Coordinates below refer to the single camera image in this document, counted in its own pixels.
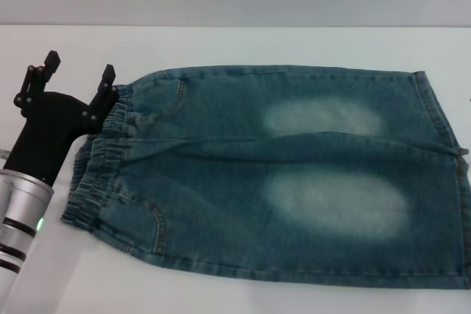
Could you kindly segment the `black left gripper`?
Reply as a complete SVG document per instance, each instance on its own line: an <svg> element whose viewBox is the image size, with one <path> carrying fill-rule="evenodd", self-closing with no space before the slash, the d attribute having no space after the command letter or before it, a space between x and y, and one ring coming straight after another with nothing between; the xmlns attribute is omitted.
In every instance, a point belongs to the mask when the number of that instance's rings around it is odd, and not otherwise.
<svg viewBox="0 0 471 314"><path fill-rule="evenodd" d="M40 66L29 65L14 104L26 123L4 169L36 178L52 186L72 143L80 136L101 132L103 123L118 101L113 85L115 69L107 64L96 95L89 105L72 96L44 92L46 84L61 63L50 51Z"/></svg>

